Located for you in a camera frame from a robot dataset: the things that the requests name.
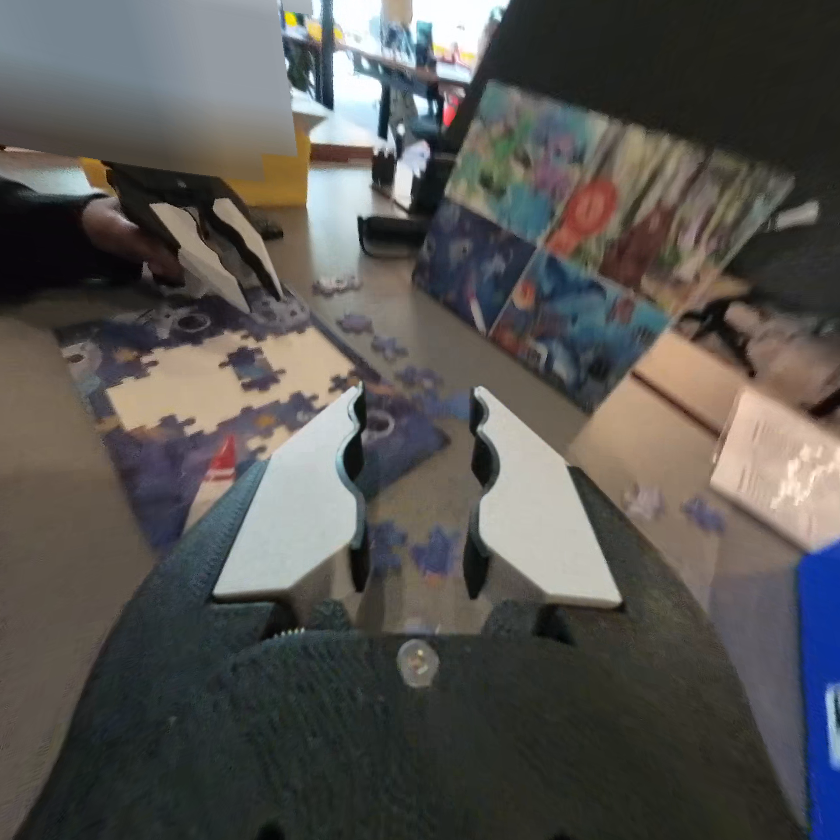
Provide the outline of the space jigsaw puzzle board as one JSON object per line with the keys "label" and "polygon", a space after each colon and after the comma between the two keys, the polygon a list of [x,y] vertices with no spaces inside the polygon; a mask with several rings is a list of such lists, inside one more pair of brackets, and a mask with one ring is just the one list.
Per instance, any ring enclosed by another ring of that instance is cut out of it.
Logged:
{"label": "space jigsaw puzzle board", "polygon": [[237,478],[352,386],[367,427],[367,498],[442,452],[449,436],[327,331],[290,289],[176,297],[56,329],[83,405],[150,546],[165,553]]}

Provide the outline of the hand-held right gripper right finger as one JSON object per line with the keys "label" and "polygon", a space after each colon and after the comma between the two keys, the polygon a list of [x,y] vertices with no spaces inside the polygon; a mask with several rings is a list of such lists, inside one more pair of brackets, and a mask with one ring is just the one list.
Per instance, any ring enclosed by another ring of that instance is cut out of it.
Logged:
{"label": "hand-held right gripper right finger", "polygon": [[615,610],[623,597],[563,456],[486,387],[469,395],[480,494],[463,575],[471,601]]}

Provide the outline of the person's left hand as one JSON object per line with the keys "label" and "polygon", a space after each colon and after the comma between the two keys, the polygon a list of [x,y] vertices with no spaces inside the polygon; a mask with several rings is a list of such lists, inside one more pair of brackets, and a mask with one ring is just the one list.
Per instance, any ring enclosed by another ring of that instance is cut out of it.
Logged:
{"label": "person's left hand", "polygon": [[80,211],[80,225],[95,248],[145,266],[169,287],[184,285],[184,269],[166,243],[146,232],[124,214],[115,196],[94,196]]}

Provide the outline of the black charging dock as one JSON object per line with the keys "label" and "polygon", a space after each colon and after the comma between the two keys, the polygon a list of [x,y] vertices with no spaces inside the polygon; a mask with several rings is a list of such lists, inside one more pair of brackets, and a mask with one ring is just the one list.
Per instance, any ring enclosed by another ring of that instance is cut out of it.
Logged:
{"label": "black charging dock", "polygon": [[455,168],[457,155],[433,151],[413,175],[407,212],[414,216],[431,217],[444,199],[445,189]]}

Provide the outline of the black power adapter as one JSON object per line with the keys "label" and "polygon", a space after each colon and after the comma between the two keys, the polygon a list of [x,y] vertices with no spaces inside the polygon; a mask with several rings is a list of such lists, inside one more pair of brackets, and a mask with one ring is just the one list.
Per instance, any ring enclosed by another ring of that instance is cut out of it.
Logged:
{"label": "black power adapter", "polygon": [[372,259],[414,257],[424,244],[430,224],[425,217],[358,216],[360,251]]}

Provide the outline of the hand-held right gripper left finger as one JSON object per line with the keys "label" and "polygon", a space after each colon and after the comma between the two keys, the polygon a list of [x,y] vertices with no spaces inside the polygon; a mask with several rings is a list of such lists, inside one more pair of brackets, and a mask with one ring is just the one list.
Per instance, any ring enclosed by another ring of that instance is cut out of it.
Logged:
{"label": "hand-held right gripper left finger", "polygon": [[370,578],[364,385],[354,385],[267,461],[213,589],[220,603],[319,604]]}

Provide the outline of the yellow foam block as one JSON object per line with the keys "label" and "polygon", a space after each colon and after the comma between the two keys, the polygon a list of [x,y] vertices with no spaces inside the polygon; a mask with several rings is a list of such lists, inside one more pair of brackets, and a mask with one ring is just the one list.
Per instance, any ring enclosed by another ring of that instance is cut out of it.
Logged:
{"label": "yellow foam block", "polygon": [[312,127],[295,124],[297,152],[294,155],[264,154],[262,178],[227,178],[225,183],[249,207],[304,207],[308,200]]}

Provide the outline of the background wooden desk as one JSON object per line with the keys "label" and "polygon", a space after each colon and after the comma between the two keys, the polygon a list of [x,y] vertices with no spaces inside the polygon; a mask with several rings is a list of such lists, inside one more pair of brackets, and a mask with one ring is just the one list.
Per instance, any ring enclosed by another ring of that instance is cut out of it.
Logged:
{"label": "background wooden desk", "polygon": [[335,52],[342,52],[350,57],[354,72],[381,83],[387,83],[393,77],[400,77],[416,80],[425,86],[464,87],[474,77],[472,69],[459,64],[439,61],[432,66],[417,66],[405,56],[375,46],[340,43]]}

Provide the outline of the black office chair base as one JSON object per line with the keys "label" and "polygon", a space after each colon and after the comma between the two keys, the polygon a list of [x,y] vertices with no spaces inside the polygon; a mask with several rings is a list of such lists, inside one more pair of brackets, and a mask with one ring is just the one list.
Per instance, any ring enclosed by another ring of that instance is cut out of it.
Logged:
{"label": "black office chair base", "polygon": [[699,343],[708,337],[716,337],[730,353],[734,363],[748,378],[754,379],[758,372],[749,358],[749,338],[745,332],[730,324],[727,315],[732,305],[752,304],[758,302],[759,299],[752,291],[737,296],[716,298],[700,308],[682,314],[676,321],[675,329],[693,343]]}

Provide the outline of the black upright pole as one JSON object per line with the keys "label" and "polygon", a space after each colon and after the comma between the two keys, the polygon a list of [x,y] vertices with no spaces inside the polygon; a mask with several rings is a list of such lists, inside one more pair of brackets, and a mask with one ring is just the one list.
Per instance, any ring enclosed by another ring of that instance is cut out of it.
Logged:
{"label": "black upright pole", "polygon": [[328,110],[334,108],[333,55],[335,52],[333,1],[321,1],[321,70],[320,101]]}

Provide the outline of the blue box with tag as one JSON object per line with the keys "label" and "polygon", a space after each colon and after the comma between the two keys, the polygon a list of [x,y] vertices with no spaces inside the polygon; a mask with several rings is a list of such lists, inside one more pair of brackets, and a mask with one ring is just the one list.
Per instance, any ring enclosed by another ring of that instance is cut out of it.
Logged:
{"label": "blue box with tag", "polygon": [[839,542],[796,573],[808,835],[839,838]]}

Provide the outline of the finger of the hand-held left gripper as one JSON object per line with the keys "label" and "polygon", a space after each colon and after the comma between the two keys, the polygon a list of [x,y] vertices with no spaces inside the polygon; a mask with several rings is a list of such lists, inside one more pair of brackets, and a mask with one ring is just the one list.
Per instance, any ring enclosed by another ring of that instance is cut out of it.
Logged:
{"label": "finger of the hand-held left gripper", "polygon": [[176,242],[176,256],[204,296],[222,298],[243,313],[250,313],[244,291],[216,250],[205,240],[189,209],[168,203],[152,203],[150,210]]}
{"label": "finger of the hand-held left gripper", "polygon": [[286,301],[265,242],[247,213],[229,196],[213,198],[208,213],[216,237],[236,253],[263,291],[276,301]]}

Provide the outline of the laminated instruction sheet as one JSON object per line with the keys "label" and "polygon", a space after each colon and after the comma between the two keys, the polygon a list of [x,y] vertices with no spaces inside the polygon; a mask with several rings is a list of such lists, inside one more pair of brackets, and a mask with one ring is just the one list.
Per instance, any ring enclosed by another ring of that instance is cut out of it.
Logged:
{"label": "laminated instruction sheet", "polygon": [[806,553],[838,541],[838,438],[759,391],[734,401],[709,487]]}

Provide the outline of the illustrated animal puzzle box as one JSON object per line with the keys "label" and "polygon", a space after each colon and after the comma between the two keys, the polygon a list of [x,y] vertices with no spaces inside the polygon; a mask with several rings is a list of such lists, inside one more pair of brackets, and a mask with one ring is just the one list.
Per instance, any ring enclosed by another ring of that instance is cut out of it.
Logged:
{"label": "illustrated animal puzzle box", "polygon": [[413,284],[591,414],[794,184],[770,164],[490,81]]}

